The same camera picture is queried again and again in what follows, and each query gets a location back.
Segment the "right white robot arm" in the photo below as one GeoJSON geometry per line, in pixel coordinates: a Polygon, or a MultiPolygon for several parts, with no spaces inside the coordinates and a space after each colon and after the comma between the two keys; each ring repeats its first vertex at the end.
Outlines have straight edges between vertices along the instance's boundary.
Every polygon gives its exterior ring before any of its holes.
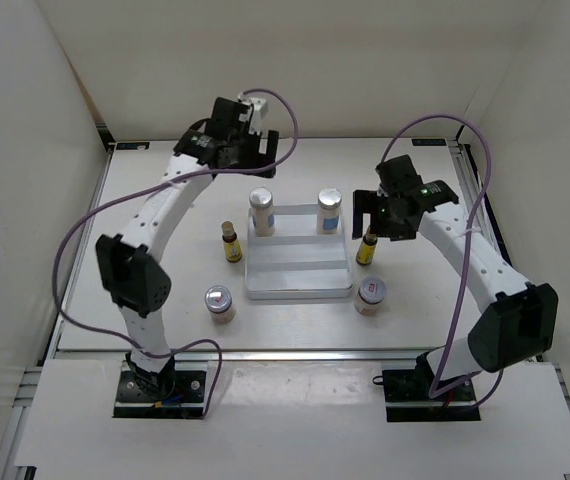
{"type": "Polygon", "coordinates": [[[422,236],[460,276],[444,346],[417,359],[418,377],[436,399],[478,373],[495,373],[551,349],[558,309],[554,288],[510,266],[469,225],[470,215],[443,181],[386,193],[353,193],[354,235],[370,230],[391,241],[422,236]]]}

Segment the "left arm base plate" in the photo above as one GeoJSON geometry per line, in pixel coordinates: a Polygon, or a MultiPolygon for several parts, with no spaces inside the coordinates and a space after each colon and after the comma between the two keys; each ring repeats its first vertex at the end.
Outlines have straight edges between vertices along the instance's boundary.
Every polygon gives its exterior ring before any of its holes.
{"type": "Polygon", "coordinates": [[[143,385],[123,365],[119,375],[112,417],[117,419],[195,420],[204,413],[207,366],[179,362],[170,382],[160,391],[143,385]]]}

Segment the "tall jar silver lid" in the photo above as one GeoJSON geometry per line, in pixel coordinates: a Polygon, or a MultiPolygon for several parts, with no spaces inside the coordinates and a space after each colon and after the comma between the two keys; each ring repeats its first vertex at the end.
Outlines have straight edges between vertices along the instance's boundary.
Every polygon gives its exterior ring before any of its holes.
{"type": "Polygon", "coordinates": [[[249,204],[255,235],[272,236],[275,231],[272,192],[266,187],[255,188],[249,193],[249,204]]]}
{"type": "Polygon", "coordinates": [[[342,195],[336,188],[325,188],[317,197],[316,230],[319,235],[334,234],[338,229],[342,195]]]}

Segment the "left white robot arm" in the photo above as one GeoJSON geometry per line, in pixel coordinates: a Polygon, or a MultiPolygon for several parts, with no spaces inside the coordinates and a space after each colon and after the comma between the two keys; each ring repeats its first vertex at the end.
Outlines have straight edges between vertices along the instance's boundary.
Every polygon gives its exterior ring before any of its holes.
{"type": "Polygon", "coordinates": [[[116,235],[103,234],[96,255],[103,288],[122,315],[135,343],[126,362],[136,384],[156,400],[173,395],[174,359],[162,307],[172,282],[161,259],[190,205],[214,180],[217,169],[251,170],[275,162],[279,133],[270,130],[266,150],[261,135],[225,127],[216,138],[188,130],[175,145],[163,179],[169,186],[147,197],[141,210],[116,235]]]}

